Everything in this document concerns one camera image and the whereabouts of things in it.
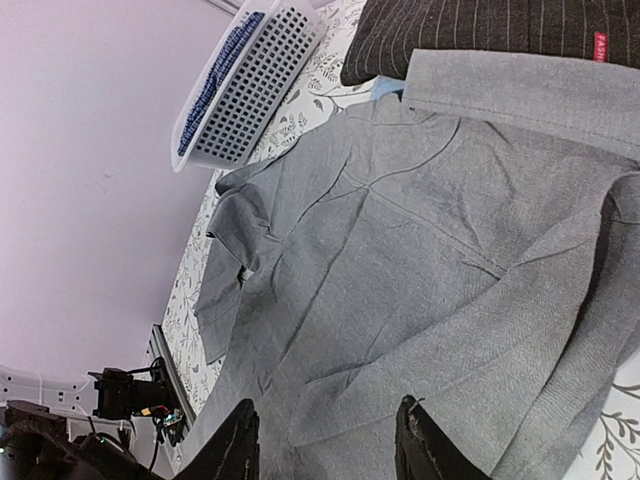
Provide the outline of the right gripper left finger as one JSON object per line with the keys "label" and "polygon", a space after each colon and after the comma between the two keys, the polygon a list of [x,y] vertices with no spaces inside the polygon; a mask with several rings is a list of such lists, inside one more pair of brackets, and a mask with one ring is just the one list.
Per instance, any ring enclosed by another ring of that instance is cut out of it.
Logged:
{"label": "right gripper left finger", "polygon": [[241,400],[176,480],[259,478],[260,419],[250,399]]}

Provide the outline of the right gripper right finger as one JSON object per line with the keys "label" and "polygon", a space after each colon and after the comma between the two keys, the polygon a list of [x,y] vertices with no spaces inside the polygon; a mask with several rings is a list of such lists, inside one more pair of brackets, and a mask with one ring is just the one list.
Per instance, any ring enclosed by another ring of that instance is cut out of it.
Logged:
{"label": "right gripper right finger", "polygon": [[398,480],[487,480],[444,434],[412,395],[396,414],[395,471]]}

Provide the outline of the grey long sleeve shirt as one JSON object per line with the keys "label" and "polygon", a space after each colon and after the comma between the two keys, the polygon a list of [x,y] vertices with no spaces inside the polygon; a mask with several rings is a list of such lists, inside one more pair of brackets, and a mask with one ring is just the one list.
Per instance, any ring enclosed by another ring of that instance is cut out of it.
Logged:
{"label": "grey long sleeve shirt", "polygon": [[639,72],[417,50],[215,186],[199,308],[264,479],[390,479],[406,395],[493,479],[559,479],[639,346]]}

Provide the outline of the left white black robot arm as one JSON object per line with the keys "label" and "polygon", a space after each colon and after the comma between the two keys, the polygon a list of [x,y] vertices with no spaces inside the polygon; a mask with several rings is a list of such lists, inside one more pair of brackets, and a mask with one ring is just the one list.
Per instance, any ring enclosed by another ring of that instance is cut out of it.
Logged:
{"label": "left white black robot arm", "polygon": [[129,422],[166,412],[161,368],[106,368],[72,381],[1,368],[3,479],[155,479],[121,438],[90,431],[69,437],[68,415]]}

